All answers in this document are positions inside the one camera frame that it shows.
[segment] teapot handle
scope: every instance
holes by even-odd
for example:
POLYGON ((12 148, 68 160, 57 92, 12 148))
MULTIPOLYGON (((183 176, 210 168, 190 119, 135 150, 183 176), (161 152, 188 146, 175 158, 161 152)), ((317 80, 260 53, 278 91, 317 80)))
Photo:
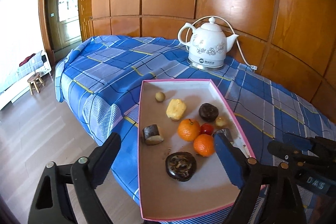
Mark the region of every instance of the teapot handle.
POLYGON ((179 32, 177 34, 177 39, 179 40, 179 42, 181 44, 189 46, 190 41, 189 42, 183 42, 182 38, 181 38, 181 34, 182 34, 183 30, 186 29, 186 28, 191 28, 193 30, 193 32, 196 31, 196 28, 193 25, 191 25, 190 23, 185 23, 184 26, 179 30, 179 32))

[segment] small round ball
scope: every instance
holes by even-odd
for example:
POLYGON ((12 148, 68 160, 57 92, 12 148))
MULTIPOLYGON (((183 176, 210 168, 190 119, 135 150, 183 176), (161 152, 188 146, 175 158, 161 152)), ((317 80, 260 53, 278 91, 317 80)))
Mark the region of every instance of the small round ball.
POLYGON ((224 117, 217 117, 216 120, 215 120, 215 124, 216 124, 216 127, 218 128, 225 128, 228 126, 228 124, 230 123, 230 121, 224 117))
POLYGON ((158 102, 163 102, 165 99, 166 99, 166 96, 163 92, 157 92, 155 94, 155 99, 158 101, 158 102))

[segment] doorway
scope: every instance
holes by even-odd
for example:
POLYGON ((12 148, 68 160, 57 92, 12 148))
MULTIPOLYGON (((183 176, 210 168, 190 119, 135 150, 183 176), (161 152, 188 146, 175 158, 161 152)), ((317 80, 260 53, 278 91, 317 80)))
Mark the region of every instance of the doorway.
POLYGON ((44 0, 46 27, 55 62, 82 43, 78 0, 44 0))

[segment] teapot lid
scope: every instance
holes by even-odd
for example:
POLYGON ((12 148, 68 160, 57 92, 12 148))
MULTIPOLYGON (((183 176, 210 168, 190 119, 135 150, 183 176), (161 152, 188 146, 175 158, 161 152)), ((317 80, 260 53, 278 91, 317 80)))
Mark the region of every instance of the teapot lid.
POLYGON ((208 31, 214 31, 214 32, 222 32, 222 28, 215 23, 216 19, 214 17, 209 18, 209 23, 206 22, 202 24, 201 28, 208 30, 208 31))

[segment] cherry tomato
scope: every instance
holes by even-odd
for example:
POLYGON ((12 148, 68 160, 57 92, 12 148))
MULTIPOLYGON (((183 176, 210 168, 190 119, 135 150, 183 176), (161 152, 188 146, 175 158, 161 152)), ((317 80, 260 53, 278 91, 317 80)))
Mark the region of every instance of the cherry tomato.
POLYGON ((201 134, 212 135, 214 127, 209 123, 204 123, 201 126, 201 134))

